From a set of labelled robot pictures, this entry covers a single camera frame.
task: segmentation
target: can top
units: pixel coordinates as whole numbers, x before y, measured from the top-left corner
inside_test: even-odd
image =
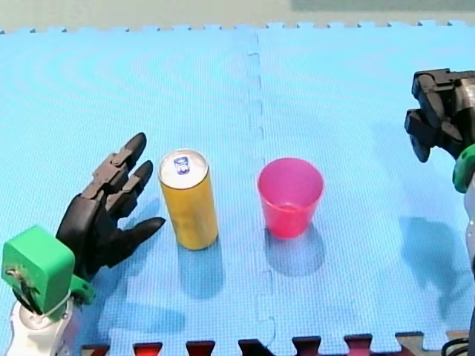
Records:
[[[182,149],[162,158],[158,176],[170,188],[188,189],[200,183],[208,173],[208,163],[198,152]]]

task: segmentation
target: pink cup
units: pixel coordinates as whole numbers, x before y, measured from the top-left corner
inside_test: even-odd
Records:
[[[276,237],[305,232],[324,190],[320,172],[298,158],[281,158],[261,171],[258,190],[266,227]]]

